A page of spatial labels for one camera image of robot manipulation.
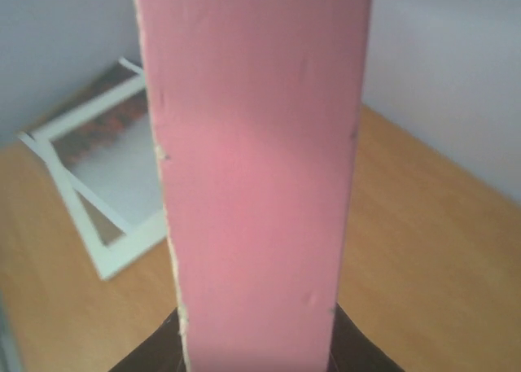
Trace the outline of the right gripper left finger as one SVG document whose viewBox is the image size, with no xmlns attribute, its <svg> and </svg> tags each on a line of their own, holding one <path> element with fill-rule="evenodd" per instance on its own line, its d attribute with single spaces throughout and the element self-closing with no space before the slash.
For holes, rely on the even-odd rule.
<svg viewBox="0 0 521 372">
<path fill-rule="evenodd" d="M 109 372 L 182 372 L 179 318 L 174 309 L 162 324 Z"/>
</svg>

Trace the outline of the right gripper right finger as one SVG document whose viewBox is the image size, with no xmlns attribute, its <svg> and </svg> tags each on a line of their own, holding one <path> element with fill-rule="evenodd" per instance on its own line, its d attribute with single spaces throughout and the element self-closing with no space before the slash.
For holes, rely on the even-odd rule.
<svg viewBox="0 0 521 372">
<path fill-rule="evenodd" d="M 340 306 L 335 308 L 329 372 L 401 372 L 401 367 L 357 328 Z"/>
</svg>

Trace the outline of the white mat board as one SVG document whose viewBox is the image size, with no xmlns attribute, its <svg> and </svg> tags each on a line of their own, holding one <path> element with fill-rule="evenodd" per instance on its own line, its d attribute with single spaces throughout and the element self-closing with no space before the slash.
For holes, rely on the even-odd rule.
<svg viewBox="0 0 521 372">
<path fill-rule="evenodd" d="M 140 77 L 127 81 L 121 85 L 121 89 L 135 90 L 140 85 L 146 90 L 143 70 Z M 165 239 L 167 231 L 163 214 L 163 198 L 156 162 L 154 166 L 160 190 L 160 209 L 129 233 L 119 230 L 101 212 L 80 197 L 79 193 L 72 187 L 70 180 L 66 176 L 65 169 L 50 143 L 53 129 L 49 125 L 55 113 L 79 93 L 80 91 L 37 123 L 20 132 L 19 138 L 23 144 L 43 161 L 93 262 L 98 276 L 102 280 L 108 280 Z M 153 137 L 152 144 L 155 156 Z"/>
</svg>

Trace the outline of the red forest photo print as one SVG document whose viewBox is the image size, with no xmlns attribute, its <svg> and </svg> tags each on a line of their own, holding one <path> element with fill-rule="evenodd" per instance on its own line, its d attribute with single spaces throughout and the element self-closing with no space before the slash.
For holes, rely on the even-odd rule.
<svg viewBox="0 0 521 372">
<path fill-rule="evenodd" d="M 50 143 L 80 197 L 129 233 L 161 206 L 142 69 L 121 58 L 49 122 Z"/>
</svg>

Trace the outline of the pink picture frame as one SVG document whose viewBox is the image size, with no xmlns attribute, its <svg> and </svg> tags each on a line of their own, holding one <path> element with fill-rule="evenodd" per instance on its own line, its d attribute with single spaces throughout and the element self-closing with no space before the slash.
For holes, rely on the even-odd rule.
<svg viewBox="0 0 521 372">
<path fill-rule="evenodd" d="M 324 371 L 372 0 L 135 0 L 190 371 Z"/>
</svg>

